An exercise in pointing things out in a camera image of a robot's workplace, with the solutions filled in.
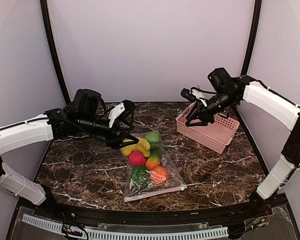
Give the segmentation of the yellow toy banana bunch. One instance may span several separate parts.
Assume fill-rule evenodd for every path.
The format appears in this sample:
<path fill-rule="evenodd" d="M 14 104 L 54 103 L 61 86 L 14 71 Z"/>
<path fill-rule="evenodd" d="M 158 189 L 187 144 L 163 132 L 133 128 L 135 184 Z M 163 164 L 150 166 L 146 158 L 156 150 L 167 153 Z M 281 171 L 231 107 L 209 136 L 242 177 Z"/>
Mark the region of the yellow toy banana bunch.
<path fill-rule="evenodd" d="M 121 153 L 127 157 L 132 152 L 137 151 L 142 153 L 145 158 L 150 157 L 151 144 L 149 143 L 149 141 L 142 137 L 137 137 L 137 139 L 138 139 L 138 143 L 121 148 L 120 149 Z"/>

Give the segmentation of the red toy apple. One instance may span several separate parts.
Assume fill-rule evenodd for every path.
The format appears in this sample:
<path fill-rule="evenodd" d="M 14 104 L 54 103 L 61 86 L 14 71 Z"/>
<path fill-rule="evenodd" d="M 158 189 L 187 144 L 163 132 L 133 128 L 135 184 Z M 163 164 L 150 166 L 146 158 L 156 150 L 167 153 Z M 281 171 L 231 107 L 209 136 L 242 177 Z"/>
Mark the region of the red toy apple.
<path fill-rule="evenodd" d="M 128 161 L 134 167 L 134 166 L 144 166 L 147 160 L 141 152 L 132 151 L 128 156 Z"/>

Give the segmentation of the green toy watermelon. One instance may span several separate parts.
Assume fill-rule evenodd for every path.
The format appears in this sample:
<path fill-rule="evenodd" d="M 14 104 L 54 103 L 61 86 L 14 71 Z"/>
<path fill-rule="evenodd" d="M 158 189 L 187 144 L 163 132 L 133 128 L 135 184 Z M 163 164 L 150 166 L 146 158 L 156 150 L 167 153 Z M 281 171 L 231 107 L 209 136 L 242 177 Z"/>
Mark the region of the green toy watermelon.
<path fill-rule="evenodd" d="M 150 149 L 157 149 L 161 147 L 162 137 L 158 132 L 150 132 L 145 136 L 145 139 L 150 144 Z"/>

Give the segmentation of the pink plastic basket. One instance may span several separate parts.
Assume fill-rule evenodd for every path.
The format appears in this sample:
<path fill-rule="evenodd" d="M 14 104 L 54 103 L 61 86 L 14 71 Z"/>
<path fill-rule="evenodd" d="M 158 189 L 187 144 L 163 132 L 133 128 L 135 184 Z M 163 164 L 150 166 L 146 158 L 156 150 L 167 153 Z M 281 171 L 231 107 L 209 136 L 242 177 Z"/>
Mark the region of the pink plastic basket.
<path fill-rule="evenodd" d="M 187 115 L 195 106 L 191 103 L 176 118 L 177 132 L 194 140 L 195 142 L 222 154 L 225 148 L 231 143 L 240 123 L 231 118 L 224 118 L 220 115 L 214 116 L 214 123 L 207 126 L 186 126 Z"/>

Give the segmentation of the orange green toy mango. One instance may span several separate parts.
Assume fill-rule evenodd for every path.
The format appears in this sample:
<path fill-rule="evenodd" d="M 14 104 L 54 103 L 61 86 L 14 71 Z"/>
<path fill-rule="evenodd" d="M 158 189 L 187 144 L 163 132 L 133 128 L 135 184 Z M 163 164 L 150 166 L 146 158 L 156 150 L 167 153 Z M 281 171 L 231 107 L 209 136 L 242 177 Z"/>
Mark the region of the orange green toy mango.
<path fill-rule="evenodd" d="M 162 153 L 159 148 L 154 148 L 150 150 L 150 156 L 146 160 L 145 166 L 151 171 L 154 168 L 158 167 L 161 164 Z"/>

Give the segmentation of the green toy pepper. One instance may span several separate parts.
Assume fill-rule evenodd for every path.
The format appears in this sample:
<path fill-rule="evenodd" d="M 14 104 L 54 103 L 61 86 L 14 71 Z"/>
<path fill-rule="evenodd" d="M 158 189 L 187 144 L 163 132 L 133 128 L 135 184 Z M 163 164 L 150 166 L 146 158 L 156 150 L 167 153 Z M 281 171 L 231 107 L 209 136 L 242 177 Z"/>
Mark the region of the green toy pepper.
<path fill-rule="evenodd" d="M 130 183 L 132 186 L 144 189 L 148 187 L 150 173 L 145 165 L 136 165 L 131 170 Z"/>

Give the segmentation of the clear zip top bag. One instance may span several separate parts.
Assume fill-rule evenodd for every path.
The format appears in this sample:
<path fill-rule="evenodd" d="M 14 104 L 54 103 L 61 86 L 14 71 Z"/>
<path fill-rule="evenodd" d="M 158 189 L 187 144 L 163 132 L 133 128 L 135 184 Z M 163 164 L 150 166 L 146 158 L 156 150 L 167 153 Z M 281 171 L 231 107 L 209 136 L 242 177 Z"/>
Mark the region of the clear zip top bag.
<path fill-rule="evenodd" d="M 127 162 L 126 203 L 187 189 L 170 154 L 163 149 L 158 131 L 133 133 L 132 136 L 138 143 L 120 150 Z"/>

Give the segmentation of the orange toy orange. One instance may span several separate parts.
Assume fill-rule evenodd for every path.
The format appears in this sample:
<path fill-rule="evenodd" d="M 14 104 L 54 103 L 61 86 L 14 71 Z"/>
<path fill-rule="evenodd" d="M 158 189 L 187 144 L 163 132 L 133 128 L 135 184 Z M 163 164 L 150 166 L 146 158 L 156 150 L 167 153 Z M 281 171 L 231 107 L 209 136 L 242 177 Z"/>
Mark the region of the orange toy orange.
<path fill-rule="evenodd" d="M 150 171 L 150 179 L 156 185 L 162 185 L 169 180 L 169 172 L 163 166 L 157 166 Z"/>

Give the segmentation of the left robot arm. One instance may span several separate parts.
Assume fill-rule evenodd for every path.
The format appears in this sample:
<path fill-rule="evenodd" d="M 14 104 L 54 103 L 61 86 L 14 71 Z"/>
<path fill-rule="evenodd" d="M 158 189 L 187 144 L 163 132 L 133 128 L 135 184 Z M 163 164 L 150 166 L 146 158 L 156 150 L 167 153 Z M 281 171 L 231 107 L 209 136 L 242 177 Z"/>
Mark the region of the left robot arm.
<path fill-rule="evenodd" d="M 48 217 L 57 218 L 61 208 L 50 189 L 14 171 L 3 161 L 2 155 L 79 133 L 115 150 L 137 144 L 139 139 L 131 135 L 134 109 L 130 100 L 107 108 L 100 93 L 79 89 L 73 101 L 64 108 L 48 110 L 34 118 L 0 127 L 0 187 L 40 206 Z"/>

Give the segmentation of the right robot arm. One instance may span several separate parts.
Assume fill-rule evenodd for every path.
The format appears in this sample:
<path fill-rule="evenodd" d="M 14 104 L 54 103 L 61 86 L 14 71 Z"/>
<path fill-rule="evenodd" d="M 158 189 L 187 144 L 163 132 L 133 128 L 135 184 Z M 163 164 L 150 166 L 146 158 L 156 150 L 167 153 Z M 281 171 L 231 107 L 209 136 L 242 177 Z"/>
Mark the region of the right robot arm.
<path fill-rule="evenodd" d="M 207 99 L 204 96 L 206 91 L 198 87 L 184 88 L 180 93 L 183 98 L 195 103 L 186 117 L 186 126 L 202 127 L 212 124 L 215 115 L 225 108 L 245 101 L 259 107 L 290 131 L 279 160 L 251 194 L 251 201 L 245 205 L 245 213 L 256 217 L 264 210 L 264 202 L 286 184 L 300 165 L 300 105 L 275 92 L 261 80 L 248 75 L 231 77 L 223 67 L 213 70 L 207 78 L 214 88 L 211 98 Z"/>

